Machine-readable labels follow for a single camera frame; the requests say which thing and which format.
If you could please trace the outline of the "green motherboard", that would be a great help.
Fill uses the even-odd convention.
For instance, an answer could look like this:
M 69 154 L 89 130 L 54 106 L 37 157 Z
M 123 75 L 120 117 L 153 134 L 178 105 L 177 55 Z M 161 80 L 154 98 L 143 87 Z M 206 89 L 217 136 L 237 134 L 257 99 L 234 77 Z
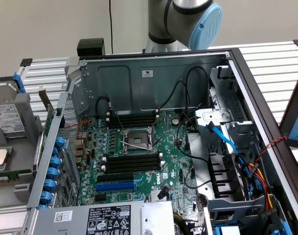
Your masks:
M 172 124 L 173 118 L 179 120 L 179 125 Z M 90 118 L 83 120 L 77 128 L 77 133 L 87 133 L 87 140 L 82 140 L 86 144 L 86 148 L 83 149 L 81 164 L 78 165 L 80 174 L 78 205 L 128 201 L 151 202 L 152 190 L 161 190 L 164 186 L 168 186 L 170 189 L 169 201 L 172 201 L 176 209 L 183 209 L 184 205 L 193 199 L 196 185 L 195 173 L 192 169 L 192 142 L 189 140 L 189 135 L 197 131 L 194 115 L 184 112 L 157 114 L 154 123 L 149 127 L 153 129 L 154 151 L 151 154 L 159 152 L 161 169 L 132 172 L 134 174 L 133 182 L 137 184 L 135 190 L 96 192 L 96 185 L 126 182 L 97 182 L 98 176 L 107 174 L 101 169 L 101 166 L 106 164 L 102 160 L 105 160 L 106 157 L 123 155 L 120 154 L 122 128 L 110 129 L 106 124 L 107 121 L 109 121 L 107 116 Z M 106 194 L 107 200 L 95 202 L 94 196 L 103 193 Z

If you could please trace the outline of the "grey power supply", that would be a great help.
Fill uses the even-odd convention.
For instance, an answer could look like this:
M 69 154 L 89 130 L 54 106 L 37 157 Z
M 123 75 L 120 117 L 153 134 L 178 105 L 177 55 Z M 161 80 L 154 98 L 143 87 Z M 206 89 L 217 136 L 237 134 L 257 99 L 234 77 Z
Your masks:
M 129 201 L 36 210 L 25 235 L 175 235 L 170 202 Z

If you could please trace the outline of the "green RAM stick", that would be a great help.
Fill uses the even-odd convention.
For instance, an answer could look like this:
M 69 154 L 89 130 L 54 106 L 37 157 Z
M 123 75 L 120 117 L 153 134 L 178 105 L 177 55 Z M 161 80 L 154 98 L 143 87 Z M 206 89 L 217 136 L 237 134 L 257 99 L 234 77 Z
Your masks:
M 0 172 L 0 182 L 16 181 L 19 179 L 19 172 Z

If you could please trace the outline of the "black fan duct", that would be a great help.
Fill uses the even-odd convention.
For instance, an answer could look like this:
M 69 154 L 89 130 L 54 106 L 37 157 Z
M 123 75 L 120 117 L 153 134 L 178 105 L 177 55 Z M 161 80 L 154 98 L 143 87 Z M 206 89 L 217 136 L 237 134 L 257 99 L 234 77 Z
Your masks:
M 235 167 L 236 154 L 220 155 L 210 153 L 208 171 L 216 199 L 222 198 L 230 202 L 244 201 L 243 182 Z

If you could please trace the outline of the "grey parts rack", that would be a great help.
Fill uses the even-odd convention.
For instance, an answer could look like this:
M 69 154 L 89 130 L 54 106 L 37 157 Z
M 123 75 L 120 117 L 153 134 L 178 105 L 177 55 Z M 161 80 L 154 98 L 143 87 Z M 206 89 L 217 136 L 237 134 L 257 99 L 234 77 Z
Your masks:
M 32 111 L 29 94 L 17 94 L 15 106 L 22 115 L 26 136 L 8 139 L 0 129 L 0 149 L 7 149 L 0 172 L 19 172 L 18 180 L 0 182 L 0 210 L 23 206 L 29 201 L 35 178 L 35 158 L 43 131 L 40 118 Z

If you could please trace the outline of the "laptop screen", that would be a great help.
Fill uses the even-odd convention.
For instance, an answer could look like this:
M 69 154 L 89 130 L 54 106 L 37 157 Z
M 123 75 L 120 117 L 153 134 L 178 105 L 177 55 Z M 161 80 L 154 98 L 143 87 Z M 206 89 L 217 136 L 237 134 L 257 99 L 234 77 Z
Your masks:
M 298 148 L 298 80 L 279 127 L 289 145 Z

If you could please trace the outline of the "long black expansion slot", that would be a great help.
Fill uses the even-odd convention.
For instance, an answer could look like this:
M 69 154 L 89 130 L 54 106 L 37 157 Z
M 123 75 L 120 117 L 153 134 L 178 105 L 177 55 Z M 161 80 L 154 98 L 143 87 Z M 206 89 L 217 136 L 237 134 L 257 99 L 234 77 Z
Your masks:
M 98 183 L 134 181 L 133 173 L 104 174 L 97 177 Z

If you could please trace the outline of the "metal locking lever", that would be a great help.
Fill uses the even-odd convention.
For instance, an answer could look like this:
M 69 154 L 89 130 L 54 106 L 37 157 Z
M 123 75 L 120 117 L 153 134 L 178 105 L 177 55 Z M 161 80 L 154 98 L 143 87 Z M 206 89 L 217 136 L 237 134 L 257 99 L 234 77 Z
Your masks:
M 124 129 L 124 127 L 123 127 L 123 125 L 122 125 L 122 122 L 121 122 L 121 120 L 120 120 L 120 118 L 119 118 L 119 115 L 118 115 L 117 111 L 115 110 L 114 105 L 113 105 L 112 103 L 109 104 L 109 109 L 110 109 L 110 110 L 114 113 L 114 115 L 116 116 L 116 118 L 117 118 L 117 120 L 118 120 L 118 122 L 119 122 L 119 124 L 120 124 L 120 126 L 121 126 L 121 128 L 122 128 L 122 133 L 123 133 L 123 135 L 124 135 L 124 134 L 125 134 L 125 129 Z
M 152 150 L 152 146 L 149 145 L 147 141 L 142 143 L 132 143 L 132 144 L 124 141 L 120 141 L 120 142 L 123 144 L 124 148 L 127 151 L 136 150 L 136 149 Z

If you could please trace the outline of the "silver hard disk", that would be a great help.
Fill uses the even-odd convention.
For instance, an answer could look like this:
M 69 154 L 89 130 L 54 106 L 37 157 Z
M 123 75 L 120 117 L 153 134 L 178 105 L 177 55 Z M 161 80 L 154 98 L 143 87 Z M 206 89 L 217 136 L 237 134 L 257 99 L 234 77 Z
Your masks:
M 22 115 L 15 106 L 18 93 L 14 81 L 0 82 L 0 129 L 8 139 L 26 136 Z

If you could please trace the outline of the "silver disk bay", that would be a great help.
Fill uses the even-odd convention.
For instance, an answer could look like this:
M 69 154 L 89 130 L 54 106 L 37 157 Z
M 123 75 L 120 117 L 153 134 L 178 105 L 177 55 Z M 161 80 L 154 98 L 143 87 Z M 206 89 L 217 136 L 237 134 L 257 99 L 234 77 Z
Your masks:
M 198 109 L 194 112 L 194 117 L 200 135 L 206 135 L 207 133 L 210 133 L 205 128 L 205 126 L 210 122 L 213 122 L 215 127 L 221 131 L 222 125 L 233 121 L 233 116 L 230 113 L 230 110 L 226 108 L 219 110 L 216 110 L 215 108 Z

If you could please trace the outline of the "green graphics card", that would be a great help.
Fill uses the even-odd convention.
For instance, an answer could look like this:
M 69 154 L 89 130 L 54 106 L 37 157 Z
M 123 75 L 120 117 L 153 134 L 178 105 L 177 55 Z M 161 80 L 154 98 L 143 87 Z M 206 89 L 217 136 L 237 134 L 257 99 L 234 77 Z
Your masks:
M 54 108 L 51 104 L 51 101 L 49 100 L 46 89 L 44 87 L 39 88 L 38 95 L 47 111 L 47 119 L 44 126 L 44 136 L 47 136 L 50 130 L 52 120 L 54 118 Z

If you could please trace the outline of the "black angled plug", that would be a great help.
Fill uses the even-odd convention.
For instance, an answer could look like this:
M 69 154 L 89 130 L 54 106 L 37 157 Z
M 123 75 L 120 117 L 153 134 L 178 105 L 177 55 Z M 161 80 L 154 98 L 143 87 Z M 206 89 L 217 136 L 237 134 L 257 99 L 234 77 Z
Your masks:
M 162 199 L 166 198 L 166 200 L 169 201 L 170 200 L 169 190 L 170 189 L 168 186 L 164 186 L 157 195 L 158 199 L 162 200 Z

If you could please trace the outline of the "RAM slot white latches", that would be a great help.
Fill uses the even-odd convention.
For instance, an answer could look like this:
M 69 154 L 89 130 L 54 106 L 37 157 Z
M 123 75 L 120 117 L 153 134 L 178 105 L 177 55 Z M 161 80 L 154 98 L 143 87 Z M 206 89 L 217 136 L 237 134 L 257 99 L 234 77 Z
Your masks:
M 151 126 L 155 121 L 155 115 L 125 115 L 109 117 L 107 125 L 110 128 L 119 128 L 121 124 L 124 128 Z
M 141 159 L 141 160 L 119 160 L 119 161 L 107 161 L 107 157 L 105 158 L 105 160 L 102 160 L 103 162 L 105 162 L 106 164 L 160 164 L 161 162 L 161 158 L 159 160 L 154 160 L 154 159 Z
M 111 116 L 119 116 L 119 117 L 149 117 L 149 118 L 156 118 L 156 114 L 155 113 L 131 113 L 131 112 L 123 112 L 123 111 L 107 111 L 105 113 L 105 115 L 107 117 L 111 117 Z
M 101 169 L 107 174 L 156 171 L 161 169 L 161 161 L 107 163 L 103 164 Z

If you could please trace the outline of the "blue expansion slot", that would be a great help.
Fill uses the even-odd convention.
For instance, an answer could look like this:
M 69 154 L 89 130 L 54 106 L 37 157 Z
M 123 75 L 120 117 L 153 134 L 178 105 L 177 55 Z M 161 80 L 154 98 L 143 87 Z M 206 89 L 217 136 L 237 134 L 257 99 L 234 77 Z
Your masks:
M 136 182 L 121 182 L 112 184 L 96 185 L 96 192 L 102 191 L 118 191 L 118 190 L 135 190 L 137 188 Z

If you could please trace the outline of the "blue disk rail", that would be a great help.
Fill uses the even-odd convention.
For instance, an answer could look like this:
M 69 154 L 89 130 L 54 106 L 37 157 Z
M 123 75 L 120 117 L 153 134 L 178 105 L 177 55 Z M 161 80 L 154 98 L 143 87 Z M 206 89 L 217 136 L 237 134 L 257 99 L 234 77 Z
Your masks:
M 22 79 L 21 79 L 20 75 L 17 74 L 16 72 L 14 72 L 12 78 L 15 81 L 15 83 L 17 84 L 17 87 L 19 89 L 19 93 L 26 93 L 25 88 L 24 88 L 24 84 L 22 82 Z

